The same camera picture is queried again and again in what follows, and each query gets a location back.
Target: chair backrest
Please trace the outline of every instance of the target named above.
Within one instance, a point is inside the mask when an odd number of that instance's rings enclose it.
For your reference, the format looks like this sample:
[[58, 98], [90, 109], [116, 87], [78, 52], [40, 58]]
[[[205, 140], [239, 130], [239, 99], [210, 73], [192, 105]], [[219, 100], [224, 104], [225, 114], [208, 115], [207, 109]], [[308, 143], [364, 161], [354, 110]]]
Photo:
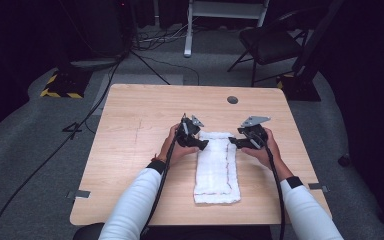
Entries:
[[327, 6], [295, 10], [282, 15], [262, 28], [265, 33], [315, 29], [321, 19], [326, 16], [327, 11]]

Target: table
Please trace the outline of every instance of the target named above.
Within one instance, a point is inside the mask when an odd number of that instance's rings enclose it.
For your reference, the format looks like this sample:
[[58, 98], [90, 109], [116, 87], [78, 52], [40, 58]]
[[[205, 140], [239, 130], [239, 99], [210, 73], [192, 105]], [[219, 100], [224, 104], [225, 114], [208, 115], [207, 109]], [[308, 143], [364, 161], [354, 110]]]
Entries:
[[[227, 97], [239, 102], [230, 104]], [[71, 223], [105, 222], [119, 196], [159, 153], [169, 128], [183, 114], [195, 115], [206, 132], [231, 132], [248, 116], [270, 116], [263, 126], [272, 129], [282, 158], [304, 185], [317, 183], [293, 116], [279, 89], [114, 84], [96, 132]], [[196, 205], [193, 199], [197, 154], [172, 166], [150, 225], [279, 224], [279, 199], [273, 174], [258, 161], [237, 151], [241, 201], [226, 205]], [[311, 193], [330, 214], [320, 189]]]
[[258, 19], [257, 26], [263, 25], [269, 0], [264, 4], [229, 3], [229, 2], [205, 2], [189, 0], [188, 30], [186, 34], [184, 56], [192, 55], [192, 24], [193, 16], [197, 17], [224, 17]]

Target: towel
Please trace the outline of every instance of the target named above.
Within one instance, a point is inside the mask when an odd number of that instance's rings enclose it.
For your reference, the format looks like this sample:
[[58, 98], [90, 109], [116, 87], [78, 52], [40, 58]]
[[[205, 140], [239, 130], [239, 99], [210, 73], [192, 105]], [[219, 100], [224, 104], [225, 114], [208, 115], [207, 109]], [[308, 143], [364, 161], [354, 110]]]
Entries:
[[198, 153], [195, 203], [234, 203], [241, 199], [236, 172], [236, 145], [230, 143], [228, 132], [199, 133], [200, 140], [209, 140]]

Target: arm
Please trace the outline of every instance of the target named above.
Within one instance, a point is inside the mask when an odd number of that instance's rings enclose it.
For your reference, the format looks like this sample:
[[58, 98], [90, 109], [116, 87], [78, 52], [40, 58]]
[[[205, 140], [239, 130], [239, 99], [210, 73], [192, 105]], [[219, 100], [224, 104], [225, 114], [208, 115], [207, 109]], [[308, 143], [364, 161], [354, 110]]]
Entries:
[[[167, 159], [166, 155], [173, 141], [178, 124], [170, 129], [169, 136], [165, 139], [161, 152], [124, 191], [118, 200], [113, 212], [105, 223], [99, 240], [104, 239], [140, 239], [152, 205], [161, 183], [161, 174], [164, 172]], [[170, 165], [175, 164], [183, 156], [195, 153], [197, 147], [181, 147], [175, 143]]]
[[[269, 129], [267, 145], [273, 154], [273, 161], [279, 176], [285, 208], [292, 226], [299, 239], [343, 239], [330, 216], [320, 206], [311, 193], [302, 185], [282, 161], [279, 147]], [[248, 155], [270, 169], [269, 158], [265, 149], [242, 148]]]

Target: long sleeve shirt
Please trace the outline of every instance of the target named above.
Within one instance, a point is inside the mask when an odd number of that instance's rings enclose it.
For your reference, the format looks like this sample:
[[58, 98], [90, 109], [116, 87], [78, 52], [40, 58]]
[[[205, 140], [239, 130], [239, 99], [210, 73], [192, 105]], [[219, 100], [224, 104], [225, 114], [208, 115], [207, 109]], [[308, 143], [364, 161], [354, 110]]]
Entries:
[[[140, 239], [161, 182], [165, 163], [151, 162], [122, 194], [99, 240]], [[299, 239], [343, 239], [330, 216], [298, 177], [280, 183], [294, 231]]]

